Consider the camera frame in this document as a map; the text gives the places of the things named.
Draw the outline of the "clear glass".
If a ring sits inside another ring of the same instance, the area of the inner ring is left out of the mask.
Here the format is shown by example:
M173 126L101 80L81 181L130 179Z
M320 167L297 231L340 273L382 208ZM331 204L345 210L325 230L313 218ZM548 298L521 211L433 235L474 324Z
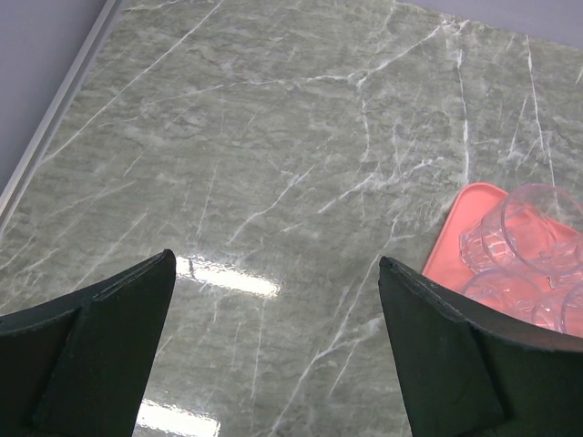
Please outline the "clear glass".
M532 310L545 297L544 290L531 278L505 269L489 269L476 274L459 293L526 322L532 321Z
M582 268L582 203L562 188L526 184L466 228L459 246L461 260L474 272L574 274Z
M532 309L531 322L547 330L582 337L582 284L551 290Z

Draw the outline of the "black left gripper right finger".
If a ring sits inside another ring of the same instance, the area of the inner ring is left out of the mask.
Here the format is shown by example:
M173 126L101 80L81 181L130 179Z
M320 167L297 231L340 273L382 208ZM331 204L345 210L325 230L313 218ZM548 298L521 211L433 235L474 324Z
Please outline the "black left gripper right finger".
M513 319L380 260L379 292L414 436L579 436L582 340Z

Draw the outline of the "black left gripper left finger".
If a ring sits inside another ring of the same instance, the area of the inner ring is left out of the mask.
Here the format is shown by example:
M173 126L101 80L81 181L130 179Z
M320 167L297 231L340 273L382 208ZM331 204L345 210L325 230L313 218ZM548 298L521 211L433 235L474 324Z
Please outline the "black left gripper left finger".
M4 436L129 436L176 281L159 254L1 318Z

